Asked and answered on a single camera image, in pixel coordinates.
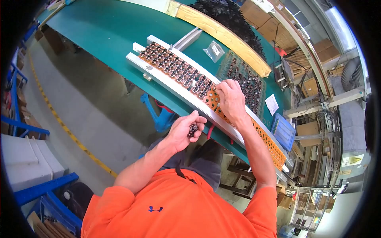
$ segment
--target man's left hand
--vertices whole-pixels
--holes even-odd
[[[179,117],[172,125],[169,134],[165,138],[168,146],[176,149],[176,152],[184,150],[190,142],[196,142],[204,130],[204,123],[207,122],[205,117],[199,116],[198,111],[193,111],[189,116]],[[188,138],[189,126],[196,124],[198,129],[193,137]]]

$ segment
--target green workbench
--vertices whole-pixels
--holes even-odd
[[[180,0],[179,2],[189,4],[194,1]],[[38,19],[43,21],[51,12],[44,11]],[[129,52],[134,52],[132,49],[134,42],[143,46],[147,45],[149,35],[154,35],[168,44],[174,44],[193,30],[195,26],[159,11],[117,0],[75,1],[61,9],[47,24],[178,115],[185,116],[192,112],[193,109],[190,106],[178,100],[176,96],[158,83],[143,78],[140,71],[127,63],[126,55]],[[261,34],[254,28],[253,31],[261,39],[267,63],[271,64],[280,60],[280,56],[274,53],[273,47]],[[228,52],[229,49],[225,45],[209,34],[202,32],[198,40],[186,48],[183,53],[216,75],[224,57],[221,57],[217,63],[213,63],[202,50],[207,48],[213,40],[219,43],[225,52]],[[265,80],[267,84],[266,97],[271,94],[275,95],[279,105],[278,112],[282,114],[283,110],[290,109],[290,91],[287,89],[286,92],[282,92],[279,89],[274,81],[273,73]],[[268,109],[264,109],[261,119],[270,129],[273,117]],[[205,133],[208,132],[210,126],[210,123],[206,125]],[[230,138],[218,128],[213,130],[211,137],[239,158],[248,162],[246,150],[237,143],[231,145]]]

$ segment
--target red cable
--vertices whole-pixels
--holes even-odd
[[[209,131],[208,131],[208,134],[207,134],[207,139],[208,140],[210,139],[210,135],[212,134],[213,128],[214,128],[214,124],[212,124],[212,126],[209,128]]]
[[[170,113],[173,113],[173,111],[171,110],[171,109],[169,109],[169,108],[167,108],[166,106],[161,106],[161,105],[159,105],[158,103],[157,103],[157,100],[155,99],[155,103],[156,103],[156,105],[158,106],[158,107],[161,107],[161,108],[164,108],[164,109],[166,109],[168,112],[170,112]]]

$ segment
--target concrete floor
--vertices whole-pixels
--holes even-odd
[[[75,54],[64,51],[56,56],[44,37],[39,42],[31,37],[27,45],[41,86],[57,114],[81,143],[113,171],[119,173],[135,162],[162,136],[140,102],[143,91],[135,87],[126,95],[120,75],[93,56],[84,50]],[[101,195],[115,178],[92,161],[56,121],[38,90],[28,56],[22,71],[29,79],[23,89],[27,108],[50,131],[50,149],[69,172],[76,172],[95,194]],[[224,155],[222,164],[221,182],[227,185],[233,184],[237,176],[226,170],[231,158]],[[238,186],[243,187],[246,182],[240,183]],[[223,188],[217,193],[240,212],[249,203]],[[283,220],[285,213],[277,215]]]

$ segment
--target orange t-shirt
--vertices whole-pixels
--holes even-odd
[[[157,172],[140,192],[114,186],[93,195],[81,237],[277,237],[276,190],[256,191],[241,214],[197,173]]]

